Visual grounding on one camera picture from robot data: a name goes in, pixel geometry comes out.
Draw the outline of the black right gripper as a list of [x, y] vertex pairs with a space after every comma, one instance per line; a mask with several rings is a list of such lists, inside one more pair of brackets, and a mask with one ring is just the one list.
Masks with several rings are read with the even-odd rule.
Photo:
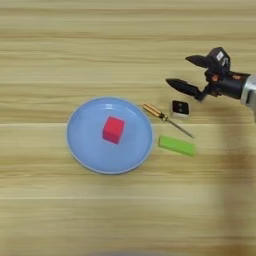
[[[211, 60], [208, 56], [191, 55], [186, 57], [186, 60], [198, 67], [206, 69], [211, 66]], [[198, 101], [203, 101], [207, 95], [214, 97], [224, 95], [240, 100], [244, 84], [249, 78], [249, 74], [233, 72], [230, 69], [222, 69], [219, 72], [208, 69], [205, 72], [205, 78], [208, 84], [203, 91], [180, 79], [168, 78], [166, 82], [175, 90], [189, 95]]]

